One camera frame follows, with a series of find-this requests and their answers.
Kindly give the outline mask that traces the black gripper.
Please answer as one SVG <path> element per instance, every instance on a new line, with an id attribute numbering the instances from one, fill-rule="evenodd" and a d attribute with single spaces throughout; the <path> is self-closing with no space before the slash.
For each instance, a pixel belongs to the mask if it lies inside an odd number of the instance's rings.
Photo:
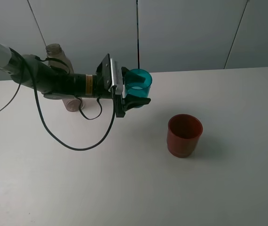
<path id="1" fill-rule="evenodd" d="M 108 66 L 99 65 L 96 69 L 96 88 L 95 97 L 102 97 L 104 99 L 113 100 L 113 108 L 117 118 L 123 118 L 125 111 L 133 108 L 139 108 L 144 105 L 148 105 L 151 102 L 150 98 L 137 97 L 131 94 L 127 94 L 124 98 L 123 109 L 123 96 L 122 94 L 116 94 L 118 86 L 111 74 L 111 68 Z M 125 83 L 144 83 L 146 78 L 139 74 L 140 70 L 132 69 L 124 72 Z"/>

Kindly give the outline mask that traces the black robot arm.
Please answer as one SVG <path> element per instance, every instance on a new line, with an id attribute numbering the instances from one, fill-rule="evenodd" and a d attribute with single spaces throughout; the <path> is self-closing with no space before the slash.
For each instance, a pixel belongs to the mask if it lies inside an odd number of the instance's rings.
<path id="1" fill-rule="evenodd" d="M 126 111 L 151 101 L 131 94 L 123 96 L 124 76 L 130 71 L 119 67 L 109 54 L 99 64 L 95 75 L 78 74 L 47 66 L 35 55 L 20 56 L 0 44 L 0 71 L 7 72 L 16 83 L 36 89 L 47 99 L 112 99 L 118 118 L 123 118 Z"/>

